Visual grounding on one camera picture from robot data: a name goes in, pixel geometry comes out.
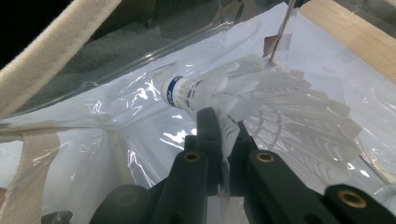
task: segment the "transparent plastic film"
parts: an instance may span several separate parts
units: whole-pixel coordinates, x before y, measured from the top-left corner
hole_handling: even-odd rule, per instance
[[[168,177],[186,135],[197,134],[196,112],[210,106],[224,159],[243,121],[259,149],[280,155],[309,188],[323,193],[346,183],[396,214],[393,83],[297,9],[274,66],[265,38],[279,35],[285,3],[180,8],[181,17],[158,14],[170,23],[132,22],[93,39],[30,103],[0,120],[0,204],[26,152],[22,136],[49,131],[59,140],[53,158],[32,159],[48,170],[28,170],[20,185],[29,190],[45,174],[42,197],[18,212],[35,207],[42,217],[64,212],[71,223],[90,223],[113,189],[153,189]],[[243,199],[226,187],[207,201],[206,223],[248,223]]]

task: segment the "clear plastic sheet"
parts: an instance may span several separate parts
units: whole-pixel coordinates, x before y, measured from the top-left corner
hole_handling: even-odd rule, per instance
[[[87,45],[80,59],[96,54],[95,48],[101,44],[124,43],[109,49],[115,59],[102,71],[122,76],[112,81],[87,81],[88,85],[97,84],[89,91],[82,82],[83,87],[72,93],[76,96],[48,102],[53,105],[0,123],[13,128],[48,122],[62,128],[57,132],[61,149],[49,168],[44,189],[43,215],[69,210],[72,223],[89,223],[99,203],[115,187],[130,183],[150,188],[166,178],[176,154],[183,150],[184,136],[196,134],[196,124],[186,112],[162,101],[163,82],[170,76],[198,77],[249,54],[262,55],[264,38],[278,33],[286,8],[285,4],[277,5],[233,27],[220,20],[218,27],[206,27],[132,62],[127,56],[134,51],[128,47],[131,37],[123,31]],[[357,158],[348,164],[351,178],[347,183],[370,193],[396,214],[396,188],[384,183],[375,169],[380,167],[389,174],[396,171],[395,86],[301,14],[293,20],[289,51],[277,59],[289,69],[304,71],[314,89],[351,108],[351,117],[363,127],[359,140],[374,170]],[[64,71],[78,68],[81,63],[75,59]],[[12,163],[0,163],[0,188],[7,189],[17,169],[21,141],[1,143],[0,153],[2,160]],[[9,170],[3,172],[3,166]],[[240,200],[225,203],[215,197],[208,201],[209,208],[222,208],[208,209],[207,223],[246,222]]]

